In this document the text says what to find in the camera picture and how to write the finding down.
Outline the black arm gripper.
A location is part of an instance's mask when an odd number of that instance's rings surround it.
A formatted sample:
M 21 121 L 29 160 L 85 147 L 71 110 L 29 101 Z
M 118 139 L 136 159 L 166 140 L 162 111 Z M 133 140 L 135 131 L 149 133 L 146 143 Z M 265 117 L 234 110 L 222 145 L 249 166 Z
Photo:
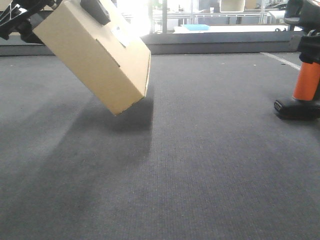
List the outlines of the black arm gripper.
M 43 42 L 33 32 L 46 18 L 40 12 L 45 7 L 55 10 L 60 3 L 60 0 L 12 0 L 0 14 L 0 37 L 8 40 L 11 33 L 17 32 L 22 41 L 42 45 Z M 111 21 L 109 12 L 99 0 L 81 0 L 80 6 L 103 26 Z

